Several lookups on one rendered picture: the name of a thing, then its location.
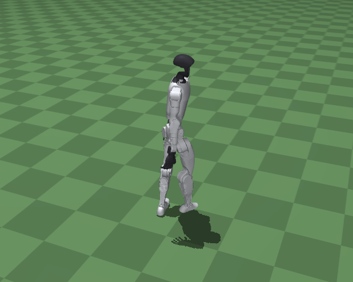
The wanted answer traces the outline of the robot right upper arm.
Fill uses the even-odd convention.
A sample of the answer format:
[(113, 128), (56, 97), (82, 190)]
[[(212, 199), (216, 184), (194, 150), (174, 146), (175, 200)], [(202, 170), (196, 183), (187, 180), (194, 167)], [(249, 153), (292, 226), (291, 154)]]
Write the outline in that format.
[(169, 110), (169, 122), (176, 119), (179, 122), (179, 126), (181, 125), (182, 121), (180, 118), (177, 117), (179, 113), (180, 102), (182, 99), (182, 92), (181, 88), (174, 87), (170, 91), (169, 100), (170, 100), (170, 110)]

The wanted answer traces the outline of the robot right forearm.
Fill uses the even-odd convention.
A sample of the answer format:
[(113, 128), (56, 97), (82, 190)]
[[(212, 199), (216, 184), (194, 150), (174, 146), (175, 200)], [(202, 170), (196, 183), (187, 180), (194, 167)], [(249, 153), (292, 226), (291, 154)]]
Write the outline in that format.
[(174, 119), (171, 121), (169, 126), (169, 145), (171, 147), (171, 152), (176, 152), (177, 144), (178, 144), (178, 133), (179, 133), (179, 122), (178, 120)]

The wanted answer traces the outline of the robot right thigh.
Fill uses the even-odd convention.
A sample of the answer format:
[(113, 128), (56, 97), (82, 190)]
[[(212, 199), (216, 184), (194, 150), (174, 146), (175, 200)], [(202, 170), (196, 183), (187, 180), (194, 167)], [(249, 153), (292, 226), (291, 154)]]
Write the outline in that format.
[(178, 135), (178, 144), (176, 147), (177, 152), (180, 154), (180, 159), (183, 166), (183, 170), (177, 174), (177, 179), (182, 183), (182, 178), (186, 174), (192, 176), (195, 163), (195, 154), (188, 138), (182, 138), (181, 135)]

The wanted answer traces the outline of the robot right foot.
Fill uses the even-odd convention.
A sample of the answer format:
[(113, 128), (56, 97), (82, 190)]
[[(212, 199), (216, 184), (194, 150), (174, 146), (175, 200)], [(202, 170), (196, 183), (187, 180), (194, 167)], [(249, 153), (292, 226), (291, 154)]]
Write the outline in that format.
[[(191, 203), (191, 202), (190, 202)], [(182, 212), (182, 213), (185, 213), (185, 212), (188, 212), (190, 210), (193, 210), (195, 208), (198, 207), (198, 203), (192, 203), (191, 206), (187, 206), (187, 204), (183, 204), (180, 208), (179, 208), (179, 211)]]

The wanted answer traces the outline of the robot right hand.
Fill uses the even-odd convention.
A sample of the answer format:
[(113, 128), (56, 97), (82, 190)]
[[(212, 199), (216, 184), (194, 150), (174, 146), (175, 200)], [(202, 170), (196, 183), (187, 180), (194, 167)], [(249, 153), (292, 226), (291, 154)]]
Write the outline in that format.
[(167, 153), (168, 153), (168, 156), (166, 157), (164, 166), (161, 167), (162, 169), (170, 169), (173, 167), (173, 164), (176, 163), (176, 158), (175, 158), (176, 152), (171, 152), (170, 146), (168, 146)]

